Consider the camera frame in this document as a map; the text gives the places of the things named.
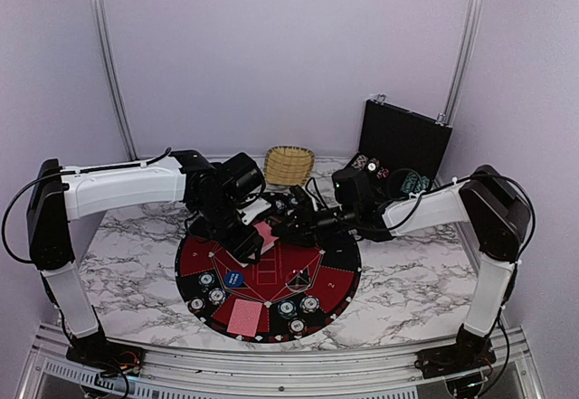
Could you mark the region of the red playing card deck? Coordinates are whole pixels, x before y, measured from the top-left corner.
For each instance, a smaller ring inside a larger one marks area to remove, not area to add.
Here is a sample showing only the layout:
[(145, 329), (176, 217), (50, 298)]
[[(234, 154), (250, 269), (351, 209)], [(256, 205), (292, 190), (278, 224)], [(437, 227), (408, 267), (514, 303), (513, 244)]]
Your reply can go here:
[(275, 242), (278, 240), (278, 237), (272, 234), (271, 226), (268, 223), (266, 222), (256, 223), (253, 227), (257, 230), (259, 236), (263, 239), (263, 244), (261, 246), (259, 255), (252, 254), (248, 261), (239, 261), (239, 264), (243, 268), (248, 267), (250, 264), (256, 264), (257, 262), (259, 262), (261, 260), (261, 257), (268, 250), (270, 250), (275, 245)]

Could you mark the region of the blue small blind button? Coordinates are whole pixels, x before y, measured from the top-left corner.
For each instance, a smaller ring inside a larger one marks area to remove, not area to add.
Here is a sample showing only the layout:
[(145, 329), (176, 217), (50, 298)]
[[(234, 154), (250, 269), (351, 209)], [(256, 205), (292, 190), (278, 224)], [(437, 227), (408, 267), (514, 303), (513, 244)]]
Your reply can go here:
[(240, 271), (228, 271), (223, 281), (227, 288), (237, 289), (243, 286), (244, 275)]

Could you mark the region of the green blue chip stack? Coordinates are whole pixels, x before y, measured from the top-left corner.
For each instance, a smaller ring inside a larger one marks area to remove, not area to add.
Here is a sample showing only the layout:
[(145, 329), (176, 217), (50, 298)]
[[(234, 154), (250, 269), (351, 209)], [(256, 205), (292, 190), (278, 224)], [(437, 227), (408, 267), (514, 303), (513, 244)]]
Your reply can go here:
[(292, 319), (298, 314), (297, 306), (292, 300), (283, 300), (278, 304), (278, 314), (281, 318)]
[(209, 271), (203, 272), (198, 276), (198, 284), (202, 292), (207, 292), (214, 287), (215, 277)]

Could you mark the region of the clear round dealer button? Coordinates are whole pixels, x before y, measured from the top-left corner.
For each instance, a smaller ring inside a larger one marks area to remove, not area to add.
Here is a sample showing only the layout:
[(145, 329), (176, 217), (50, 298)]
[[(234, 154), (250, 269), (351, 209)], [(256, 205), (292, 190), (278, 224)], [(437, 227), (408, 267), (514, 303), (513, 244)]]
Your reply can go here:
[(310, 287), (311, 278), (308, 268), (292, 270), (285, 277), (285, 286), (292, 292), (301, 292)]

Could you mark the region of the red black chip stack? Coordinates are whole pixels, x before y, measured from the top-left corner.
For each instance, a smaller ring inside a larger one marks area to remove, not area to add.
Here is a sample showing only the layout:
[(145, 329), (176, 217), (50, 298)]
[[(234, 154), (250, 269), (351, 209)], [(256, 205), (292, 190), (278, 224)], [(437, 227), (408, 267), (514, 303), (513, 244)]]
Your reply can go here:
[(293, 336), (302, 336), (307, 332), (307, 323), (302, 318), (293, 318), (288, 323), (288, 329)]
[(202, 312), (205, 308), (205, 301), (203, 298), (195, 297), (187, 302), (187, 307), (192, 313)]

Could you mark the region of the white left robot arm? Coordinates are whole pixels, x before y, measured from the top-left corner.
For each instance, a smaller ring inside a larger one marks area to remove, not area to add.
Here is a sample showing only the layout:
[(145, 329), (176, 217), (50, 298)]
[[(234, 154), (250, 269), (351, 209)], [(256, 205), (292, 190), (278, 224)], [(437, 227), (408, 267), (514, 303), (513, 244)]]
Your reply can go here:
[(78, 350), (93, 366), (113, 361), (114, 347), (82, 286), (69, 224), (88, 215), (134, 205), (182, 203), (202, 221), (204, 236), (242, 265), (261, 258), (263, 239), (253, 226), (270, 203), (256, 162), (239, 153), (210, 163), (195, 150), (173, 151), (149, 160), (107, 166), (43, 163), (27, 210), (29, 253), (41, 273)]

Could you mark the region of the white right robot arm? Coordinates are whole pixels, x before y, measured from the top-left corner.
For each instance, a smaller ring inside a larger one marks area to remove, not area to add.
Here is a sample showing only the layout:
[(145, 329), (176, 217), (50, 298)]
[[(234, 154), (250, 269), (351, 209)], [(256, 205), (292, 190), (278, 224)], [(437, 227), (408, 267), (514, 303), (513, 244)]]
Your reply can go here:
[(332, 175), (338, 205), (315, 210), (308, 199), (273, 225), (273, 235), (305, 245), (323, 233), (354, 230), (374, 242), (387, 242), (427, 228), (467, 223), (480, 252), (478, 280), (461, 331), (448, 361), (466, 370), (483, 355), (478, 337), (495, 327), (516, 280), (522, 253), (536, 231), (536, 212), (524, 188), (493, 166), (479, 166), (471, 175), (446, 185), (410, 194), (404, 200), (379, 202), (367, 174), (347, 167)]

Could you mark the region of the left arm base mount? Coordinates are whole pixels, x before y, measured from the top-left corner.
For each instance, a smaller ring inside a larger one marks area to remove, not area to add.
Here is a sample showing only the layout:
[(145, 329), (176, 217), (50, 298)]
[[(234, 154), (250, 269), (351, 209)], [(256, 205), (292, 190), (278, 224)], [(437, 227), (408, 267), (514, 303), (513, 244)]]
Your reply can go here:
[(74, 363), (82, 364), (97, 370), (95, 379), (89, 385), (104, 388), (112, 393), (129, 396), (134, 394), (133, 379), (139, 376), (144, 363), (145, 350), (142, 347), (111, 344), (109, 355), (104, 358), (88, 358), (69, 347), (66, 358)]

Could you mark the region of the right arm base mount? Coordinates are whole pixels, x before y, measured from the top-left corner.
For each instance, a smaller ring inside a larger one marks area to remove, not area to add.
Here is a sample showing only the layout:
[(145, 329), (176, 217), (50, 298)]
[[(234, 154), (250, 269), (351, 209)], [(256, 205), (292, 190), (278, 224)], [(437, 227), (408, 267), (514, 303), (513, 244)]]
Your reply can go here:
[(475, 398), (482, 393), (496, 361), (488, 347), (475, 356), (470, 351), (460, 355), (457, 345), (448, 345), (417, 352), (414, 367), (424, 379), (443, 377), (452, 398)]

